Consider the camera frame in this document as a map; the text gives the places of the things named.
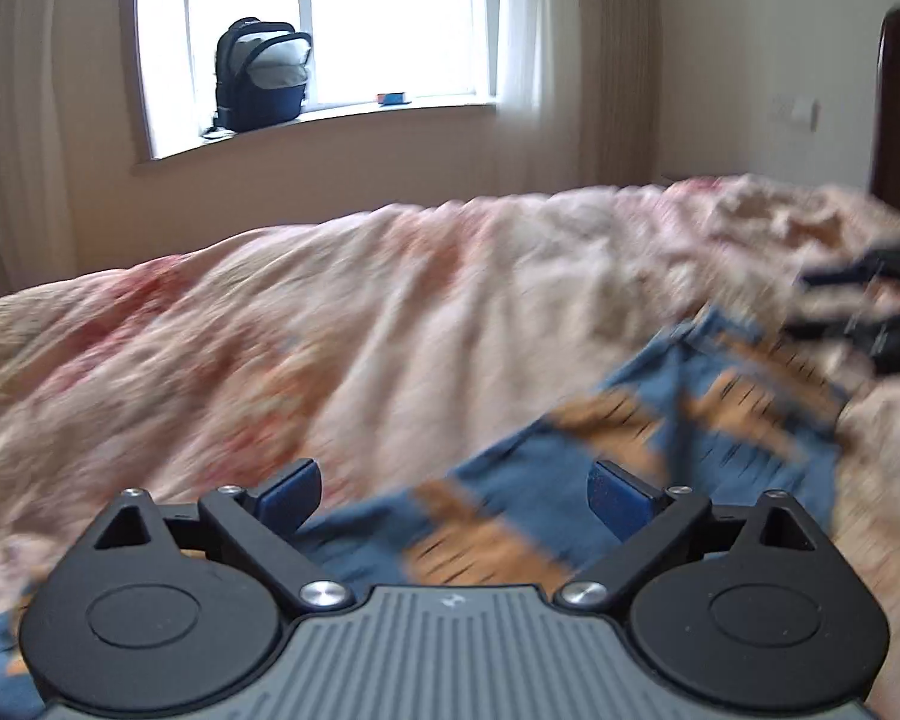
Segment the pink floral bed quilt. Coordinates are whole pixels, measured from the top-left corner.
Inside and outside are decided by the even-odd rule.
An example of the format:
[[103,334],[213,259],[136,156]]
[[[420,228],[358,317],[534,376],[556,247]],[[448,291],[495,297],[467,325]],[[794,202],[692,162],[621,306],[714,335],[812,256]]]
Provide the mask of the pink floral bed quilt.
[[797,283],[899,243],[861,193],[725,177],[390,205],[0,298],[0,718],[41,709],[27,590],[119,489],[185,502],[301,457],[333,507],[421,483],[701,310],[899,310]]

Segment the dark wooden headboard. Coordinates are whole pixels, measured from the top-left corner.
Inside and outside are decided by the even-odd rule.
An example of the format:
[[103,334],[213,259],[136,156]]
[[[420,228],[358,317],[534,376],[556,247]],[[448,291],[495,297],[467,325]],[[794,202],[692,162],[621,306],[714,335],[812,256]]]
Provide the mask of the dark wooden headboard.
[[900,7],[881,23],[868,193],[900,211]]

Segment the white wall switch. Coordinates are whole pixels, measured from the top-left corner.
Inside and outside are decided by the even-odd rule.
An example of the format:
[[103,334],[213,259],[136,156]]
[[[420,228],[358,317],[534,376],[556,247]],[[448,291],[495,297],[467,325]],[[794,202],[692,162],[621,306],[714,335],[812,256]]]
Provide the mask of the white wall switch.
[[820,120],[820,101],[809,96],[779,94],[770,99],[770,120],[797,132],[814,133]]

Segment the small blue red box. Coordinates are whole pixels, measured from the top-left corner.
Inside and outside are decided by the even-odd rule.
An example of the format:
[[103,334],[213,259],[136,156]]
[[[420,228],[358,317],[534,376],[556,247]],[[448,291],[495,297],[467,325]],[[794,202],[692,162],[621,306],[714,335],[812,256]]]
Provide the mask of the small blue red box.
[[406,106],[409,103],[411,103],[411,99],[402,91],[397,91],[397,93],[380,93],[377,96],[377,104],[382,107]]

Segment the beige curtain of window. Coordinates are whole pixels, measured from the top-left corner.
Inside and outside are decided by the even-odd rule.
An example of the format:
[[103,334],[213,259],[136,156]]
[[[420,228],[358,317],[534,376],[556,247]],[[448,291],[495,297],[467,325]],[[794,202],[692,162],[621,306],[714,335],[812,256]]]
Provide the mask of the beige curtain of window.
[[652,180],[662,0],[499,0],[497,187]]
[[0,0],[0,259],[9,286],[76,273],[56,102],[56,0]]

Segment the dark blue grey backpack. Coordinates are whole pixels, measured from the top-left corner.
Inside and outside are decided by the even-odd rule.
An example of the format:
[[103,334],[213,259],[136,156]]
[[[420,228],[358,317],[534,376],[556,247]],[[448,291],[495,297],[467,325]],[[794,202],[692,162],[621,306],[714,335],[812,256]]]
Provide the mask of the dark blue grey backpack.
[[203,140],[299,119],[307,97],[313,37],[286,21],[247,16],[215,46],[215,111]]

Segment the beige curtain right of window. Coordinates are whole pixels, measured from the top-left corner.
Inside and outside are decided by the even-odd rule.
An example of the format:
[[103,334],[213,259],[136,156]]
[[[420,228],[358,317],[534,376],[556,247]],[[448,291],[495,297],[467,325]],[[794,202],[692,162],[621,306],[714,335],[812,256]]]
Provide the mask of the beige curtain right of window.
[[662,0],[499,0],[497,187],[652,180]]

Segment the beige curtain left of window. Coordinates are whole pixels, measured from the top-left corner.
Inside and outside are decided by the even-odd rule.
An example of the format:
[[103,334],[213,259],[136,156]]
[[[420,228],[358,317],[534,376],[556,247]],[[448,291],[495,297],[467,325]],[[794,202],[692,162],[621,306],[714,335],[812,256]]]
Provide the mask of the beige curtain left of window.
[[0,0],[0,259],[9,286],[76,273],[56,102],[56,0]]

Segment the white framed window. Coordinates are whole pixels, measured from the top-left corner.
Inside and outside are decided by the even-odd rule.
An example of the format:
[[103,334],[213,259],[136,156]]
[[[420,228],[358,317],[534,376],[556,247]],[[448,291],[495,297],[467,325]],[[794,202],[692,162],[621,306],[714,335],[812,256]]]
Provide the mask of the white framed window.
[[[201,148],[215,111],[217,39],[240,16],[313,37],[304,121],[382,110],[487,107],[499,0],[119,0],[144,160]],[[411,103],[382,107],[380,93]]]

